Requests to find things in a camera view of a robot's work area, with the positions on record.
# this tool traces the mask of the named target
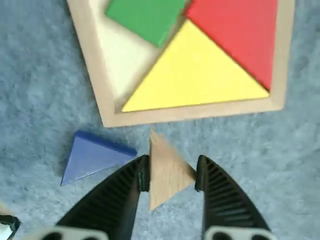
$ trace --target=wooden frame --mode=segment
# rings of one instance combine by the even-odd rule
[[[270,97],[255,100],[210,103],[165,109],[120,112],[108,82],[92,3],[95,0],[67,0],[89,72],[98,109],[105,127],[181,121],[207,117],[281,110],[285,105],[288,62],[295,12],[294,0],[278,0]]]

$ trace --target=red triangle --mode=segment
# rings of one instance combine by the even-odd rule
[[[193,0],[186,15],[269,90],[277,6],[277,0]]]

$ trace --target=white object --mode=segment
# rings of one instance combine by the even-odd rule
[[[103,231],[66,226],[49,226],[41,228],[31,234],[23,236],[21,240],[42,240],[49,234],[60,234],[61,240],[84,240],[87,238],[109,240],[109,237]]]
[[[226,234],[232,240],[252,240],[254,236],[265,237],[266,240],[277,240],[276,237],[265,229],[252,227],[227,227],[212,226],[205,232],[205,240],[214,240],[215,234]]]
[[[7,240],[12,233],[13,232],[9,225],[0,223],[0,240]]]

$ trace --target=triangle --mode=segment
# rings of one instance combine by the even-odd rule
[[[277,8],[277,0],[193,0],[186,15],[269,90]]]
[[[266,98],[269,93],[190,20],[123,112]]]
[[[150,211],[196,180],[196,171],[154,131],[150,134],[150,165]]]
[[[61,186],[97,173],[103,169],[124,165],[137,155],[137,151],[88,132],[77,131]]]

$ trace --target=blue triangle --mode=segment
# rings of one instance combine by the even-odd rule
[[[74,134],[60,185],[69,184],[115,165],[124,165],[136,155],[137,151],[132,148],[79,130]]]

